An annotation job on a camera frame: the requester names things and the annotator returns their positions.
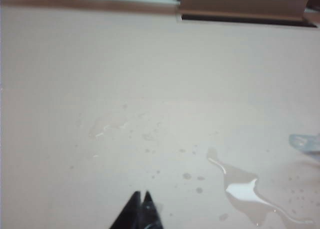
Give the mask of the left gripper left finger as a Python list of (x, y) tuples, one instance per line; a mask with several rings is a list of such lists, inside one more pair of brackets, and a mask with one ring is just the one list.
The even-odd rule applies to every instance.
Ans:
[(129, 198), (110, 229), (138, 229), (141, 192), (135, 191)]

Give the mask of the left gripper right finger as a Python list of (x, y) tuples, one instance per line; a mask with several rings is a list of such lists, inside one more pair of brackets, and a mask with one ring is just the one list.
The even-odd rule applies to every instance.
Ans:
[(151, 193), (146, 191), (138, 209), (138, 229), (162, 229), (163, 224)]

